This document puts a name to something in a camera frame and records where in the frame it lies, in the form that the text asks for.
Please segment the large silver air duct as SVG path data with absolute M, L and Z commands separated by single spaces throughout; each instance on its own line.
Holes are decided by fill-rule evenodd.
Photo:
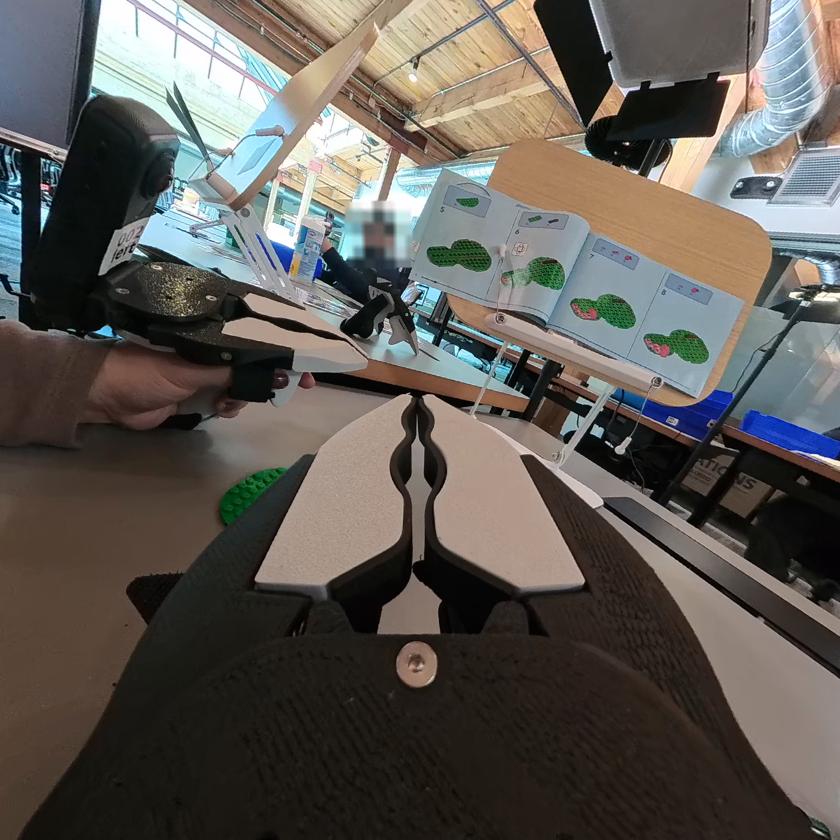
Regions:
M 712 156 L 741 159 L 769 151 L 824 109 L 834 74 L 818 2 L 771 2 L 768 39 L 756 71 L 764 105 L 732 121 Z

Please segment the lego instruction booklet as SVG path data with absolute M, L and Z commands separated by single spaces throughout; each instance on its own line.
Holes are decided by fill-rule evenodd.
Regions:
M 600 354 L 637 393 L 699 398 L 744 307 L 582 216 L 521 203 L 442 170 L 414 229 L 412 278 L 493 309 L 487 325 L 533 350 Z

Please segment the idle hand-held gripper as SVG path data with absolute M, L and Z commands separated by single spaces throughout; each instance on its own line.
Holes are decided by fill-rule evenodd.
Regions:
M 389 344 L 405 343 L 415 355 L 419 353 L 416 324 L 412 313 L 393 284 L 378 276 L 368 285 L 369 300 L 351 318 L 342 320 L 339 328 L 350 337 L 369 339 L 382 333 L 385 322 L 391 329 Z

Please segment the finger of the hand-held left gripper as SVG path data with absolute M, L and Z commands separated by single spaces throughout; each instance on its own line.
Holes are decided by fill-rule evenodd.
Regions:
M 290 340 L 296 373 L 350 373 L 366 368 L 368 355 L 352 340 L 298 333 Z
M 288 299 L 249 291 L 239 301 L 245 307 L 245 314 L 226 322 L 229 338 L 283 344 L 294 350 L 308 349 L 315 339 L 324 339 L 347 343 L 353 350 L 361 349 L 340 329 Z

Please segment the studio light panel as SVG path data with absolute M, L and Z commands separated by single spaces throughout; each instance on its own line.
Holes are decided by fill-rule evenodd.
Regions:
M 538 1 L 533 6 L 582 125 L 612 86 L 614 142 L 709 138 L 730 79 L 769 36 L 765 1 Z

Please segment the blue storage bin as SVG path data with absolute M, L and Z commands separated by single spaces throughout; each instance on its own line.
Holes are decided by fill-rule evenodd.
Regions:
M 754 410 L 749 411 L 741 420 L 739 430 L 790 452 L 838 459 L 838 440 L 786 422 L 776 416 Z
M 641 410 L 646 417 L 670 426 L 680 434 L 702 439 L 732 402 L 733 394 L 715 390 L 704 400 L 688 406 L 666 406 L 642 396 L 616 389 L 612 398 L 634 410 Z

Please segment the green lego plate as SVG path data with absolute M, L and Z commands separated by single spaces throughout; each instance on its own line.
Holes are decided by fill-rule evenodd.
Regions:
M 226 490 L 219 502 L 219 517 L 223 525 L 227 526 L 241 516 L 286 472 L 286 468 L 279 467 L 258 470 Z

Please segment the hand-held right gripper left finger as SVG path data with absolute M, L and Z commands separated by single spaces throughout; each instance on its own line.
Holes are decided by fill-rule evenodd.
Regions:
M 313 601 L 390 601 L 413 559 L 406 483 L 416 399 L 400 395 L 333 435 L 315 455 L 255 575 L 266 592 Z

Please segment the wooden table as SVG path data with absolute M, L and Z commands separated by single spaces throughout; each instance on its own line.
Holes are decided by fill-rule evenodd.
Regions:
M 224 242 L 221 227 L 210 237 L 193 236 L 192 218 L 168 211 L 156 214 L 140 239 L 140 246 L 156 248 L 204 270 L 215 270 L 232 280 L 256 284 L 253 270 Z M 360 343 L 369 355 L 366 368 L 347 374 L 316 374 L 320 384 L 342 385 L 368 392 L 431 393 L 460 405 L 472 405 L 487 375 L 428 343 L 420 342 L 418 354 L 404 344 L 390 345 L 384 333 Z

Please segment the black monitor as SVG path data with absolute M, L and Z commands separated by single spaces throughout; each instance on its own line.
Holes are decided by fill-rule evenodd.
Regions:
M 1 2 L 1 125 L 65 149 L 87 102 L 99 1 Z

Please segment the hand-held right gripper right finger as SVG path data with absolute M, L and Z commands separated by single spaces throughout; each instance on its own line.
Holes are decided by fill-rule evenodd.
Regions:
M 432 395 L 419 400 L 418 434 L 431 486 L 424 561 L 518 599 L 583 589 L 522 448 Z

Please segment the person's left hand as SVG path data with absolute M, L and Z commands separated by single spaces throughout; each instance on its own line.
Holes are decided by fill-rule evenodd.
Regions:
M 193 364 L 174 353 L 120 343 L 107 353 L 79 414 L 81 425 L 116 425 L 146 431 L 178 413 L 199 392 L 213 398 L 211 414 L 236 417 L 246 406 L 229 389 L 227 366 Z

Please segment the wipes container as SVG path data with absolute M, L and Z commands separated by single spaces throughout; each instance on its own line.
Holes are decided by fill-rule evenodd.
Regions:
M 288 270 L 289 277 L 294 281 L 301 284 L 313 282 L 326 227 L 323 217 L 308 214 L 302 218 Z

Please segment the metal vent grille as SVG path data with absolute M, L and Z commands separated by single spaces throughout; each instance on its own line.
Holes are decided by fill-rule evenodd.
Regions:
M 834 205 L 839 196 L 839 147 L 803 147 L 780 178 L 770 204 L 806 208 Z

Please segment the black tripod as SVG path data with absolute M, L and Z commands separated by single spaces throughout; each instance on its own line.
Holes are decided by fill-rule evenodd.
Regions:
M 667 487 L 651 496 L 653 502 L 661 506 L 667 505 L 667 502 L 670 498 L 672 498 L 684 478 L 688 476 L 694 464 L 701 456 L 706 455 L 708 451 L 710 451 L 712 442 L 722 431 L 726 420 L 730 417 L 735 407 L 741 402 L 743 397 L 746 396 L 752 384 L 756 382 L 764 368 L 770 363 L 782 343 L 786 341 L 795 325 L 800 322 L 817 322 L 816 315 L 811 313 L 811 310 L 814 307 L 818 310 L 824 310 L 825 314 L 832 309 L 833 313 L 828 315 L 828 321 L 838 324 L 839 285 L 837 283 L 808 285 L 801 287 L 796 293 L 799 297 L 794 300 L 795 308 L 791 308 L 790 312 L 785 316 L 785 325 L 782 330 L 773 337 L 772 342 L 770 342 L 767 347 L 761 347 L 761 359 L 752 368 L 748 365 L 744 368 L 743 373 L 746 374 L 746 376 L 738 379 L 738 388 L 733 393 L 729 405 L 723 410 L 719 418 L 709 426 L 706 435 L 692 450 L 684 465 L 670 480 Z

